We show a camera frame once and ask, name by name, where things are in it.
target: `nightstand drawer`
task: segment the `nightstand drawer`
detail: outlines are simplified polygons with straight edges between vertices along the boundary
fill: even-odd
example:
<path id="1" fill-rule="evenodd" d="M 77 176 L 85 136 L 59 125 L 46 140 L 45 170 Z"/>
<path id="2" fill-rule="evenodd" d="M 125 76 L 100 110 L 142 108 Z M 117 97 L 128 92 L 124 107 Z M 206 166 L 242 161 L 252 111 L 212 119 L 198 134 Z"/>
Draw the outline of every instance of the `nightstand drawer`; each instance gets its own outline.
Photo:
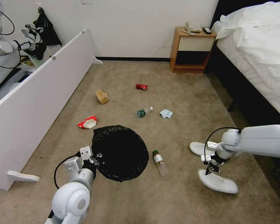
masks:
<path id="1" fill-rule="evenodd" d="M 211 51 L 215 37 L 181 36 L 179 51 Z"/>

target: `plastic bottle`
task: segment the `plastic bottle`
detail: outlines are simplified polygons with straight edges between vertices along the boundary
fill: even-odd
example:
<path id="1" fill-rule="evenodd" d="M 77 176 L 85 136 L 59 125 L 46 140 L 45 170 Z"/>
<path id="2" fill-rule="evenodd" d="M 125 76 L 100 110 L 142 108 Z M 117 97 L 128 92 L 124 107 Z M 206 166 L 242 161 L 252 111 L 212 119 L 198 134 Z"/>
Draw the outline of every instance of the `plastic bottle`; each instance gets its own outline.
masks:
<path id="1" fill-rule="evenodd" d="M 148 114 L 149 112 L 151 112 L 153 110 L 152 107 L 148 108 L 148 109 L 140 109 L 137 111 L 137 117 L 143 117 L 145 116 L 146 114 Z"/>
<path id="2" fill-rule="evenodd" d="M 165 162 L 162 158 L 162 156 L 159 154 L 159 152 L 157 150 L 152 152 L 153 155 L 153 159 L 155 160 L 155 163 L 161 173 L 162 176 L 167 174 L 167 168 L 165 165 Z"/>

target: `black plastic bag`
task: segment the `black plastic bag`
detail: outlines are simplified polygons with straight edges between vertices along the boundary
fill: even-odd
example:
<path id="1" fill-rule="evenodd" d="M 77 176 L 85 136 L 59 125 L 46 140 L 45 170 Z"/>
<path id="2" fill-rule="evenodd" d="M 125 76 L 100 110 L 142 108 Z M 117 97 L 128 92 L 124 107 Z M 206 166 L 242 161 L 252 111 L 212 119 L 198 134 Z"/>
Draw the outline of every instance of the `black plastic bag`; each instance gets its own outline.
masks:
<path id="1" fill-rule="evenodd" d="M 46 44 L 46 46 L 50 45 L 60 45 L 62 46 L 61 41 L 59 40 L 54 28 L 53 24 L 50 22 L 46 14 L 44 13 L 43 8 L 38 8 L 38 13 L 40 14 L 36 21 L 34 21 L 34 25 L 36 28 L 43 28 L 43 32 L 40 32 L 40 38 Z"/>
<path id="2" fill-rule="evenodd" d="M 115 181 L 140 176 L 149 160 L 144 141 L 132 129 L 121 125 L 94 129 L 92 152 L 101 153 L 97 169 Z"/>

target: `wooden nightstand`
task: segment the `wooden nightstand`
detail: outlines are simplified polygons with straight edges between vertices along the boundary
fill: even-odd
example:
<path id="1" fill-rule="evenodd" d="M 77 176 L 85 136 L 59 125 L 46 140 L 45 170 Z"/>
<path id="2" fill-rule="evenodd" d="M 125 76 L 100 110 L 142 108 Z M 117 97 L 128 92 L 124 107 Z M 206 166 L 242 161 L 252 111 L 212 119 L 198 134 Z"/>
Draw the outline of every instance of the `wooden nightstand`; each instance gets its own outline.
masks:
<path id="1" fill-rule="evenodd" d="M 203 73 L 208 62 L 216 33 L 206 34 L 204 31 L 194 36 L 181 31 L 184 27 L 176 27 L 170 57 L 172 72 Z"/>

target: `green bottle label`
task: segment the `green bottle label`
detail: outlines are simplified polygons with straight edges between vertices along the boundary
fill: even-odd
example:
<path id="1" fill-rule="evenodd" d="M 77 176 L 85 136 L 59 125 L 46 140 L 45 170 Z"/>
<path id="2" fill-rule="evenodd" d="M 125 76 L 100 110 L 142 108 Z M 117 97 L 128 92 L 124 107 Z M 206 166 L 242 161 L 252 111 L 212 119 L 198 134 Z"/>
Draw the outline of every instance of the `green bottle label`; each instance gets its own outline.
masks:
<path id="1" fill-rule="evenodd" d="M 137 116 L 138 117 L 143 117 L 145 115 L 145 110 L 144 109 L 140 109 L 137 111 Z"/>

